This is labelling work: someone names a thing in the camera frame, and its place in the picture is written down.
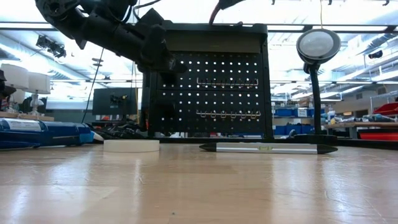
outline cable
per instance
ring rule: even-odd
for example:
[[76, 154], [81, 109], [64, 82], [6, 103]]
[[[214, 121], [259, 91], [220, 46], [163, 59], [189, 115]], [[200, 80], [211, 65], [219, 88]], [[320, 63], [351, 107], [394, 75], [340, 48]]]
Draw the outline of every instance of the cable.
[[209, 19], [209, 25], [213, 25], [214, 20], [216, 19], [216, 16], [220, 10], [221, 10], [221, 8], [220, 8], [220, 2], [219, 2], [219, 3], [217, 3], [216, 7], [213, 9], [213, 12], [211, 13], [211, 16]]
[[93, 92], [94, 83], [95, 83], [95, 80], [97, 79], [97, 74], [98, 74], [98, 70], [100, 69], [100, 65], [101, 65], [101, 61], [102, 61], [102, 55], [104, 54], [104, 50], [105, 50], [105, 48], [102, 48], [101, 57], [99, 58], [98, 65], [97, 65], [97, 71], [95, 71], [93, 84], [91, 85], [91, 90], [90, 90], [90, 93], [88, 94], [88, 100], [87, 100], [85, 114], [83, 115], [83, 119], [81, 120], [82, 123], [85, 122], [85, 118], [86, 118], [86, 114], [87, 114], [87, 110], [88, 110], [88, 105], [90, 104], [91, 93]]
[[137, 19], [137, 21], [140, 21], [141, 18], [140, 18], [140, 17], [138, 16], [138, 14], [137, 14], [137, 9], [140, 9], [140, 8], [142, 8], [142, 7], [151, 6], [151, 5], [153, 5], [153, 4], [157, 3], [157, 2], [160, 2], [160, 1], [161, 1], [161, 0], [154, 0], [154, 1], [148, 2], [147, 4], [134, 6], [134, 8], [133, 8], [133, 10], [132, 10], [132, 13], [134, 14], [134, 17]]
[[322, 9], [322, 0], [319, 0], [319, 3], [321, 4], [321, 29], [323, 29], [323, 16], [322, 16], [322, 11], [323, 11], [323, 9]]

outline red object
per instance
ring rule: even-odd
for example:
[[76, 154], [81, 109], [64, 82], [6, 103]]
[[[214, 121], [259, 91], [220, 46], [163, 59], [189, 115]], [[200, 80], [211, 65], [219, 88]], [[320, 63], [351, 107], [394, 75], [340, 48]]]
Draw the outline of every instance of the red object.
[[398, 114], [398, 102], [382, 105], [379, 109], [373, 111], [373, 114], [381, 114], [381, 115]]

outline lamp head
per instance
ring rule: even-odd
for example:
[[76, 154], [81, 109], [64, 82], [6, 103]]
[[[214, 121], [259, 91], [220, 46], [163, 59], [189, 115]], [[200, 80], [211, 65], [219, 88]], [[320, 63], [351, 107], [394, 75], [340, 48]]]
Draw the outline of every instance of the lamp head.
[[312, 29], [297, 40], [297, 52], [308, 65], [321, 65], [332, 59], [341, 47], [339, 36], [330, 30]]

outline blue bin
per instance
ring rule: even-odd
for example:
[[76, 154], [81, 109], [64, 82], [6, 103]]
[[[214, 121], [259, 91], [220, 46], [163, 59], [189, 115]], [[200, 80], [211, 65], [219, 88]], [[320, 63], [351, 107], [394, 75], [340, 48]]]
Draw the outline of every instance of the blue bin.
[[[313, 116], [313, 112], [314, 112], [314, 109], [308, 109], [308, 116], [309, 117], [312, 117]], [[323, 114], [323, 113], [325, 113], [325, 109], [321, 109], [321, 114]]]
[[289, 134], [291, 130], [296, 130], [297, 134], [301, 134], [301, 126], [299, 125], [288, 125], [286, 126], [286, 134]]
[[274, 132], [275, 135], [286, 135], [286, 126], [276, 126]]
[[292, 109], [277, 109], [275, 111], [276, 116], [293, 116]]
[[303, 126], [301, 126], [301, 133], [302, 134], [309, 134], [309, 133], [311, 133], [312, 129], [313, 129], [313, 126], [303, 125]]

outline black cable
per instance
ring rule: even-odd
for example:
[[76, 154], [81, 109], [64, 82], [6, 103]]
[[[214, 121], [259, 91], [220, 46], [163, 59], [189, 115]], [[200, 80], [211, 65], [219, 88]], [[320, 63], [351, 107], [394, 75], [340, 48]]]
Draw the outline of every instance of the black cable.
[[100, 69], [100, 65], [101, 65], [101, 61], [102, 61], [102, 55], [104, 54], [104, 50], [105, 50], [105, 48], [102, 48], [101, 57], [99, 58], [98, 65], [97, 65], [97, 71], [95, 71], [93, 84], [91, 85], [91, 90], [90, 90], [90, 93], [88, 94], [88, 100], [87, 100], [85, 114], [83, 115], [83, 119], [81, 120], [82, 123], [85, 122], [86, 114], [87, 114], [87, 111], [88, 111], [88, 105], [90, 104], [91, 92], [93, 92], [94, 83], [95, 83], [95, 80], [97, 79], [97, 74], [98, 74], [98, 70]]
[[153, 4], [157, 3], [157, 2], [160, 2], [160, 1], [161, 1], [161, 0], [154, 0], [154, 1], [148, 2], [147, 4], [134, 6], [134, 8], [133, 8], [133, 10], [132, 10], [132, 13], [134, 14], [134, 17], [137, 19], [137, 21], [140, 21], [141, 18], [140, 18], [140, 17], [138, 16], [138, 14], [137, 14], [137, 9], [140, 9], [140, 8], [142, 8], [142, 7], [151, 6], [151, 5], [153, 5]]
[[221, 10], [221, 8], [220, 8], [220, 2], [219, 2], [219, 3], [217, 3], [216, 7], [213, 9], [213, 12], [211, 13], [211, 16], [209, 19], [209, 25], [213, 25], [214, 20], [216, 19], [216, 16], [220, 10]]

